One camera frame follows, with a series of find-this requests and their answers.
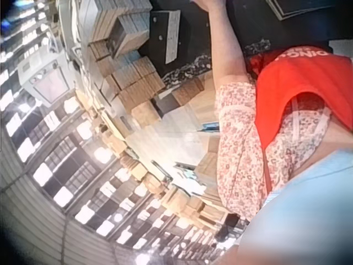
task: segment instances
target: cardboard box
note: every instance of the cardboard box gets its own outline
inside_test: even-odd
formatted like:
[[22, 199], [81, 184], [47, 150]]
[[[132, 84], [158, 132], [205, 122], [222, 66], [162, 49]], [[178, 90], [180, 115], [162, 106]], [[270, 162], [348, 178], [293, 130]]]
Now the cardboard box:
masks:
[[151, 101], [146, 101], [137, 107], [133, 108], [131, 115], [138, 122], [141, 128], [152, 125], [161, 121], [159, 114], [152, 105]]

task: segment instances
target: stacked boxes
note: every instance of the stacked boxes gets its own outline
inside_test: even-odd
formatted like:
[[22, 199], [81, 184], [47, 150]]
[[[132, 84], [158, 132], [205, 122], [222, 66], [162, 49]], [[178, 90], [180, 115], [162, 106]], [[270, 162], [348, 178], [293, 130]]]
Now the stacked boxes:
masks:
[[111, 101], [112, 107], [121, 103], [127, 113], [153, 98], [165, 86], [147, 57], [125, 65], [105, 80], [115, 92], [114, 100], [118, 100]]
[[161, 118], [151, 101], [146, 101], [133, 108], [131, 115], [135, 118], [141, 128], [161, 121]]
[[151, 9], [148, 0], [82, 0], [78, 15], [81, 36], [87, 43], [104, 40], [119, 16]]
[[176, 186], [173, 186], [163, 196], [161, 204], [174, 213], [181, 213], [189, 199], [190, 196], [186, 192]]
[[172, 95], [181, 106], [184, 106], [203, 90], [204, 87], [201, 81], [195, 78], [183, 84], [180, 88], [173, 90]]
[[161, 194], [165, 190], [165, 186], [151, 173], [147, 173], [143, 179], [146, 188], [155, 195]]

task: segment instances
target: black panel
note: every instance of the black panel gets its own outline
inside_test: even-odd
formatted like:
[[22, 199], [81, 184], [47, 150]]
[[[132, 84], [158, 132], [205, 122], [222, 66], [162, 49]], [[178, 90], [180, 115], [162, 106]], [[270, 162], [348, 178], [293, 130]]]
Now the black panel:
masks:
[[21, 88], [20, 82], [18, 80], [18, 72], [15, 71], [9, 79], [7, 79], [2, 85], [0, 90], [1, 97], [9, 90], [12, 91], [12, 95], [19, 91]]
[[129, 200], [131, 200], [133, 203], [137, 203], [139, 200], [141, 199], [140, 196], [138, 196], [137, 194], [135, 193], [132, 193], [130, 196], [129, 196]]
[[59, 121], [62, 121], [67, 116], [67, 113], [66, 113], [63, 105], [56, 108], [54, 112], [55, 112], [55, 115], [57, 116], [57, 118], [59, 119]]
[[97, 214], [102, 217], [104, 220], [107, 219], [110, 215], [112, 215], [117, 209], [119, 205], [113, 200], [109, 199], [98, 211]]
[[60, 182], [55, 178], [51, 177], [47, 183], [43, 186], [44, 190], [48, 192], [48, 194], [52, 197], [56, 195], [56, 193], [61, 189], [62, 185]]
[[24, 130], [24, 128], [22, 127], [22, 125], [20, 125], [20, 127], [18, 127], [17, 131], [11, 136], [12, 142], [15, 146], [16, 149], [18, 149], [21, 144], [23, 143], [24, 139], [26, 139], [28, 136]]
[[118, 189], [122, 185], [122, 182], [118, 178], [114, 177], [110, 180], [110, 184], [114, 188]]
[[133, 247], [137, 241], [152, 227], [148, 222], [144, 223], [141, 228], [133, 234], [129, 240], [125, 243], [126, 246]]
[[[276, 18], [265, 0], [227, 1], [231, 23], [235, 28], [240, 45], [246, 47], [269, 40], [270, 49], [284, 49], [294, 45], [312, 44], [332, 39], [353, 37], [353, 1], [336, 1], [342, 7], [322, 9], [299, 15], [281, 22]], [[153, 10], [181, 10], [178, 57], [165, 64], [160, 62], [156, 47], [163, 43], [153, 37], [145, 43], [140, 54], [148, 56], [161, 76], [194, 62], [200, 55], [210, 55], [210, 27], [208, 15], [190, 0], [151, 0]]]
[[29, 133], [38, 126], [38, 124], [43, 120], [43, 115], [38, 109], [35, 109], [28, 117], [23, 121], [22, 125], [26, 133]]
[[92, 229], [97, 230], [98, 227], [100, 227], [104, 221], [105, 221], [105, 219], [103, 219], [99, 215], [95, 214], [92, 216], [91, 219], [89, 219], [89, 221], [87, 222], [87, 225], [89, 227], [91, 227]]
[[72, 175], [85, 163], [84, 156], [82, 156], [82, 149], [76, 149], [75, 152], [60, 165], [58, 170], [54, 173], [58, 181], [65, 185]]

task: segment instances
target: woman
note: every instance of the woman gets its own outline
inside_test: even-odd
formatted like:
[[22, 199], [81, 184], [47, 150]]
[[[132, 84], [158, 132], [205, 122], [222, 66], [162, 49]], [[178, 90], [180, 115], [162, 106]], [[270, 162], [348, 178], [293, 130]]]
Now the woman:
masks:
[[353, 148], [351, 61], [315, 47], [287, 50], [251, 84], [226, 0], [195, 0], [209, 12], [221, 141], [222, 203], [249, 221], [272, 190], [330, 153]]

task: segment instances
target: ceiling light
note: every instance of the ceiling light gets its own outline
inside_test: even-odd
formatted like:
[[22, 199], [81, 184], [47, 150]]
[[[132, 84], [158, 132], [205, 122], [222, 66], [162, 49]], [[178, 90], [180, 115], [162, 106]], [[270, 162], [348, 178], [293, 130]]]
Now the ceiling light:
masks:
[[122, 215], [121, 215], [121, 214], [116, 214], [116, 215], [114, 216], [114, 221], [120, 222], [121, 220], [122, 220]]
[[136, 250], [139, 250], [141, 247], [143, 247], [144, 244], [146, 244], [147, 240], [145, 238], [140, 238], [136, 244], [134, 244], [133, 248]]
[[37, 142], [37, 143], [34, 145], [34, 149], [38, 149], [40, 145], [41, 145], [41, 142]]
[[41, 31], [45, 31], [45, 30], [47, 30], [49, 27], [48, 27], [48, 25], [46, 25], [46, 24], [41, 24], [40, 25], [40, 30]]
[[42, 101], [40, 101], [40, 100], [38, 100], [38, 99], [35, 99], [35, 105], [36, 105], [37, 107], [42, 106], [42, 104], [43, 104]]
[[126, 182], [130, 178], [130, 173], [127, 168], [119, 169], [114, 176], [117, 177], [121, 182]]
[[106, 236], [112, 229], [114, 228], [114, 225], [105, 220], [100, 227], [96, 230], [96, 232], [102, 236]]
[[146, 186], [143, 183], [141, 183], [139, 186], [137, 186], [134, 193], [140, 197], [143, 197], [146, 195], [147, 191], [148, 189], [146, 188]]
[[157, 245], [158, 245], [158, 243], [160, 242], [160, 238], [157, 238], [154, 242], [153, 242], [153, 244], [152, 244], [152, 247], [156, 247]]
[[147, 254], [140, 254], [136, 258], [137, 265], [147, 265], [149, 263], [150, 257]]
[[19, 91], [17, 91], [17, 92], [15, 92], [15, 93], [13, 94], [13, 98], [18, 97], [19, 95], [20, 95], [20, 92], [19, 92]]
[[28, 157], [35, 152], [34, 146], [31, 140], [27, 137], [21, 146], [18, 148], [17, 153], [22, 162], [26, 162]]
[[186, 218], [180, 218], [178, 222], [176, 222], [176, 226], [180, 227], [181, 229], [186, 229], [189, 226], [189, 222]]
[[12, 91], [8, 90], [1, 98], [0, 100], [0, 109], [3, 112], [9, 104], [13, 102], [13, 96], [12, 96]]
[[16, 113], [15, 115], [13, 115], [11, 120], [6, 124], [7, 133], [9, 134], [10, 137], [14, 135], [18, 127], [21, 126], [21, 124], [22, 124], [22, 121], [20, 119], [20, 116], [18, 115], [18, 113]]
[[29, 112], [29, 110], [31, 109], [31, 107], [27, 104], [21, 104], [20, 106], [18, 106], [18, 108], [23, 112], [23, 113], [27, 113]]
[[94, 215], [94, 210], [88, 208], [87, 205], [85, 205], [75, 216], [75, 219], [84, 225], [89, 221], [89, 219], [92, 218], [93, 215]]
[[66, 188], [62, 187], [54, 196], [54, 201], [61, 207], [64, 207], [72, 199], [73, 194]]
[[48, 45], [48, 43], [49, 43], [49, 38], [48, 38], [48, 37], [44, 37], [44, 38], [42, 39], [42, 44], [43, 44], [43, 45]]
[[116, 191], [116, 188], [110, 184], [109, 181], [105, 182], [103, 186], [99, 189], [105, 196], [110, 198], [112, 194]]
[[78, 107], [79, 104], [75, 97], [72, 97], [64, 102], [64, 109], [67, 114], [73, 113]]
[[90, 127], [91, 127], [91, 123], [89, 120], [86, 120], [85, 122], [77, 126], [76, 130], [83, 140], [87, 140], [92, 137], [93, 134], [90, 130]]
[[45, 183], [53, 176], [48, 166], [42, 163], [34, 172], [33, 178], [38, 182], [39, 186], [43, 187]]
[[119, 244], [125, 244], [127, 240], [132, 236], [132, 233], [128, 231], [128, 228], [121, 232], [121, 236], [116, 240]]
[[102, 164], [107, 164], [112, 155], [113, 155], [112, 151], [108, 148], [106, 149], [106, 148], [100, 147], [94, 151], [95, 158], [97, 158], [97, 160]]
[[13, 56], [13, 52], [10, 51], [6, 54], [6, 59], [10, 59]]
[[156, 227], [156, 228], [161, 228], [161, 226], [164, 224], [164, 222], [158, 218], [154, 223], [153, 223], [153, 227]]
[[149, 205], [155, 209], [158, 209], [161, 207], [161, 202], [158, 199], [154, 199]]

